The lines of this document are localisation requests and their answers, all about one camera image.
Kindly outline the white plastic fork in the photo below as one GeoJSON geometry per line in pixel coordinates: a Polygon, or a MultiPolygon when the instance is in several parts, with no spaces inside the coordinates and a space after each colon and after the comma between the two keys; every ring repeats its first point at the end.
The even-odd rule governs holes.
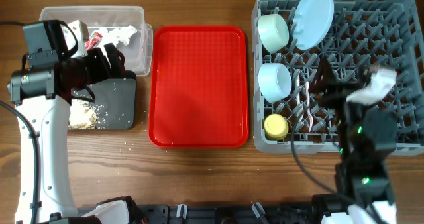
{"type": "Polygon", "coordinates": [[[311,114],[311,110],[310,110],[310,107],[311,107],[311,96],[310,96],[310,92],[309,92],[309,86],[310,86],[310,84],[309,84],[309,82],[305,82],[305,93],[306,93],[306,104],[307,104],[307,116],[308,116],[308,119],[309,119],[309,130],[308,130],[308,133],[310,133],[311,131],[312,131],[312,128],[313,128],[313,116],[312,116],[312,114],[311,114]]]}

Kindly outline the food scraps and rice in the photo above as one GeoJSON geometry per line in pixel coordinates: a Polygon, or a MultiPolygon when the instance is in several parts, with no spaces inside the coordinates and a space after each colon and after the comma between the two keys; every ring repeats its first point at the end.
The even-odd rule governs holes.
{"type": "Polygon", "coordinates": [[[98,129],[104,125],[108,112],[104,105],[73,99],[70,106],[68,129],[98,129]]]}

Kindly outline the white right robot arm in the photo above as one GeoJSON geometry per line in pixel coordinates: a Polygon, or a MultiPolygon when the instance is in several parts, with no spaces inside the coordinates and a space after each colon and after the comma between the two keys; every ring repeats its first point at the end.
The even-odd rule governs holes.
{"type": "Polygon", "coordinates": [[[339,199],[353,223],[395,223],[396,205],[385,159],[397,147],[397,119],[376,107],[396,83],[387,66],[361,65],[355,82],[343,82],[323,58],[308,91],[335,111],[341,162],[335,166],[339,199]]]}

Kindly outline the red snack wrapper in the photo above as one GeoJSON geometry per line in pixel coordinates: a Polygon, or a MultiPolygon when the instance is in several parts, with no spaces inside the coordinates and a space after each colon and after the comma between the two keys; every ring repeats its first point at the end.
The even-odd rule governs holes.
{"type": "Polygon", "coordinates": [[[89,40],[85,43],[85,49],[91,50],[95,48],[101,42],[102,38],[103,36],[99,32],[94,31],[90,35],[89,40]]]}

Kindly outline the light blue plate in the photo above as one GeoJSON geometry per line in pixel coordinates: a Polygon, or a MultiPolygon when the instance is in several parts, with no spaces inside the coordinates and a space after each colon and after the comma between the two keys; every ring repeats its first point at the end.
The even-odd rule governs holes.
{"type": "Polygon", "coordinates": [[[301,0],[295,10],[292,34],[300,50],[317,46],[327,35],[334,16],[334,0],[301,0]]]}

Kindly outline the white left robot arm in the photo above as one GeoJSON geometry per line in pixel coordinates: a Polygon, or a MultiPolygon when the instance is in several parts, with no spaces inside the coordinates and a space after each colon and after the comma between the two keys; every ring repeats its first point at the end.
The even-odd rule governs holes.
{"type": "Polygon", "coordinates": [[[112,43],[86,48],[85,23],[44,20],[22,24],[28,52],[7,85],[7,110],[18,119],[21,187],[15,223],[145,223],[130,196],[79,214],[70,188],[70,127],[133,126],[136,74],[112,43]]]}

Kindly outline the white tissue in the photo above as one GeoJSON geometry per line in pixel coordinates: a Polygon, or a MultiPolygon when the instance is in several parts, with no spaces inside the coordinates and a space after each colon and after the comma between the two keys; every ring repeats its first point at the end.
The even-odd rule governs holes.
{"type": "Polygon", "coordinates": [[[113,30],[107,30],[106,27],[101,27],[98,30],[98,33],[102,37],[97,47],[104,46],[109,43],[112,43],[115,46],[117,46],[118,43],[120,42],[124,46],[128,46],[130,43],[130,38],[137,33],[137,30],[132,25],[129,25],[126,27],[114,28],[113,30]]]}

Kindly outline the green bowl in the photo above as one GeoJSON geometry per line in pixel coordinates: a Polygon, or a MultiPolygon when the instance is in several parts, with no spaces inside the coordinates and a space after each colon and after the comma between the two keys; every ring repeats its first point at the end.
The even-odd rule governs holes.
{"type": "Polygon", "coordinates": [[[287,23],[279,14],[261,16],[258,19],[258,33],[262,45],[269,53],[285,47],[290,39],[287,23]]]}

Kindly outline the white plastic spoon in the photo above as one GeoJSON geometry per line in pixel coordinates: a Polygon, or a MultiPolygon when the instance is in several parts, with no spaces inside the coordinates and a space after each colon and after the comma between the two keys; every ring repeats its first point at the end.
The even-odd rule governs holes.
{"type": "Polygon", "coordinates": [[[297,116],[298,117],[303,117],[303,106],[301,104],[301,99],[300,99],[300,90],[301,90],[301,86],[300,86],[300,75],[298,74],[295,77],[295,100],[296,100],[296,107],[297,107],[297,116]]]}

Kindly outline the light blue bowl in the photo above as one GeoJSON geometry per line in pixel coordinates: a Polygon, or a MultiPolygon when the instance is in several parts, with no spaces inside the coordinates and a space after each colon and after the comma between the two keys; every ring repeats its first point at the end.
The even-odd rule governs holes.
{"type": "Polygon", "coordinates": [[[275,103],[289,96],[292,90],[292,77],[281,63],[263,64],[258,73],[258,85],[264,99],[275,103]]]}

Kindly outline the yellow plastic cup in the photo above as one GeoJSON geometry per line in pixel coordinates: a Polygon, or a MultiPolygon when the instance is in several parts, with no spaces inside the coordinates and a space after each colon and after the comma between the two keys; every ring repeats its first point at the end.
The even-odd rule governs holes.
{"type": "Polygon", "coordinates": [[[264,132],[268,140],[282,140],[289,132],[288,122],[280,114],[271,114],[264,120],[264,132]]]}

